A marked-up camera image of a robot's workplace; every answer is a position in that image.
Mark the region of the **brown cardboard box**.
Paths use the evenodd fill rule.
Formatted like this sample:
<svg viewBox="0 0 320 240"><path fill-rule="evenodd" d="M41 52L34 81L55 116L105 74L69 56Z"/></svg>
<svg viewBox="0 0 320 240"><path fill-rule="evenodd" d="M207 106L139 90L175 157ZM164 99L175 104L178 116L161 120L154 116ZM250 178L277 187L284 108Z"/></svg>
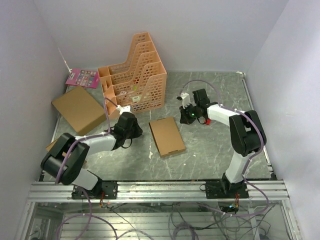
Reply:
<svg viewBox="0 0 320 240"><path fill-rule="evenodd" d="M164 158L186 150L182 136L172 116L150 121L149 127L159 155Z"/></svg>

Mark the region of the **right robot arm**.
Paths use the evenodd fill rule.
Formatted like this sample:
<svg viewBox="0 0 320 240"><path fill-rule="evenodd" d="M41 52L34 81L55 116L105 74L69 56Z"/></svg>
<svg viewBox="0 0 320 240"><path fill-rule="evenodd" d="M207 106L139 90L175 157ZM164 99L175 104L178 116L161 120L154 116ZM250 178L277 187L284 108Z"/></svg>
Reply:
<svg viewBox="0 0 320 240"><path fill-rule="evenodd" d="M245 174L252 159L264 148L267 139L256 111L229 109L218 102L212 102L205 89L192 93L194 104L186 92L177 97L181 101L180 123L190 125L200 118L204 123L220 122L229 127L233 155L229 167L220 180L209 180L204 185L208 199L232 197L247 198Z"/></svg>

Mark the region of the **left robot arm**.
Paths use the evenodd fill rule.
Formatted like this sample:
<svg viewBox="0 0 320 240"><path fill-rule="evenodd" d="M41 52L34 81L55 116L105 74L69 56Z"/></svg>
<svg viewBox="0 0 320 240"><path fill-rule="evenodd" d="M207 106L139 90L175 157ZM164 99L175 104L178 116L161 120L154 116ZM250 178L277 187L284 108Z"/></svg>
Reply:
<svg viewBox="0 0 320 240"><path fill-rule="evenodd" d="M113 127L100 134L62 134L45 155L40 167L58 183L81 187L89 198L96 199L104 192L103 180L83 168L87 156L119 148L127 149L130 146L126 146L126 142L132 144L133 139L139 138L142 133L136 116L131 112L123 112Z"/></svg>

